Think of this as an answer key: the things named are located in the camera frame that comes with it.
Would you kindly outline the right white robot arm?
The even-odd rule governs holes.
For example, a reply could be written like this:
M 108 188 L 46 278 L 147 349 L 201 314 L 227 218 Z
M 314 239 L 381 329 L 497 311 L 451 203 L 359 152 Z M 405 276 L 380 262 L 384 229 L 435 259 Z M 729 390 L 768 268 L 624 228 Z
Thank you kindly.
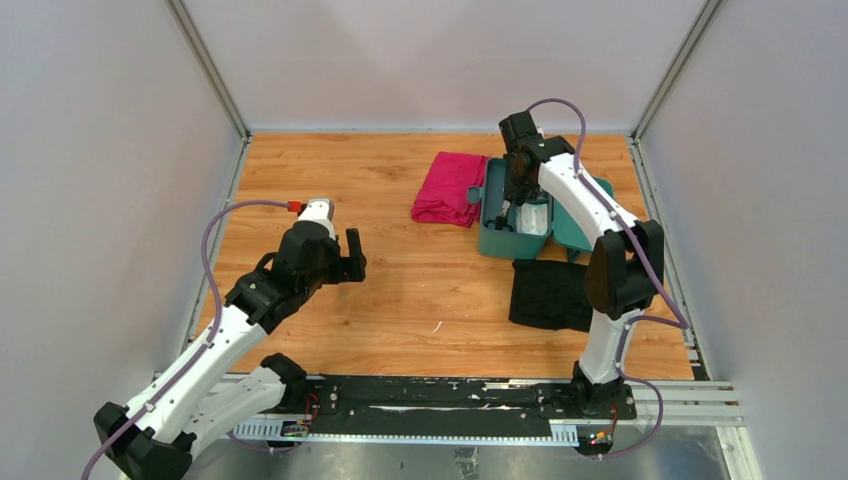
M 662 227 L 621 207 L 583 166 L 579 147 L 561 136 L 545 137 L 530 111 L 508 115 L 499 130 L 506 168 L 496 227 L 506 226 L 509 213 L 541 191 L 562 205 L 593 243 L 584 275 L 592 320 L 570 393 L 577 413 L 596 417 L 625 393 L 626 322 L 642 314 L 662 287 Z

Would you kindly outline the teal divided tray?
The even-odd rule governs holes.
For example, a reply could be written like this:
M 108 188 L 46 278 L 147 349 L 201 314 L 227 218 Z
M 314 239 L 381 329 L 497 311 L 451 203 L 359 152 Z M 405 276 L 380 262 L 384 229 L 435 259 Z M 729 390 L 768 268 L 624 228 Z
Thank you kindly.
M 495 195 L 480 202 L 484 228 L 507 233 L 547 237 L 551 233 L 551 198 L 533 195 L 524 204 L 513 206 Z

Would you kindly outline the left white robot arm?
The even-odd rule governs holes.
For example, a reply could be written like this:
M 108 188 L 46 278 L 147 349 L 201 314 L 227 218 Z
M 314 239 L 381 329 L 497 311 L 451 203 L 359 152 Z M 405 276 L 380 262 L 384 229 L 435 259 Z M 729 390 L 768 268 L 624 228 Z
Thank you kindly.
M 359 232 L 345 235 L 348 255 L 329 221 L 296 222 L 277 251 L 238 279 L 203 337 L 125 404 L 105 403 L 94 425 L 114 465 L 130 479 L 181 479 L 208 446 L 254 414 L 309 413 L 317 402 L 306 391 L 307 374 L 281 353 L 223 391 L 211 390 L 322 286 L 365 280 Z

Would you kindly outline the teal medicine box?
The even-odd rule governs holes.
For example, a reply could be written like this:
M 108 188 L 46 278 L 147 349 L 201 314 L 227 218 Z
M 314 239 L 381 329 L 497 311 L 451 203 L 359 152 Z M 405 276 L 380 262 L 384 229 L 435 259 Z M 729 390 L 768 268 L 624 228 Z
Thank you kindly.
M 506 167 L 503 158 L 489 159 L 483 185 L 471 187 L 467 192 L 468 202 L 480 208 L 477 249 L 481 255 L 510 260 L 535 259 L 548 239 L 564 247 L 570 261 L 580 253 L 592 251 L 594 241 L 587 238 L 571 211 L 547 192 L 541 192 L 520 207 L 507 206 Z

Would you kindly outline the black handled scissors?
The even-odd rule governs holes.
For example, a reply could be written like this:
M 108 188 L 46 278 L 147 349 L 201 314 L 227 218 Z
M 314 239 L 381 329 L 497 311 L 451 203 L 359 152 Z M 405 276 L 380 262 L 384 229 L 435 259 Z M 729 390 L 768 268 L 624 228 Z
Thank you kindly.
M 514 231 L 514 227 L 509 222 L 509 212 L 512 203 L 509 200 L 504 200 L 498 215 L 493 220 L 494 229 L 497 231 Z

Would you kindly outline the white paper sachet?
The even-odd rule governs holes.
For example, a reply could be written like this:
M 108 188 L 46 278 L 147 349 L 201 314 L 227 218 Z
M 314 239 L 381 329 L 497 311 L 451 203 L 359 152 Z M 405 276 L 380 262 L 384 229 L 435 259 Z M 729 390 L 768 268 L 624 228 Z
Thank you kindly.
M 525 203 L 516 210 L 517 232 L 525 235 L 549 235 L 549 208 L 547 203 Z

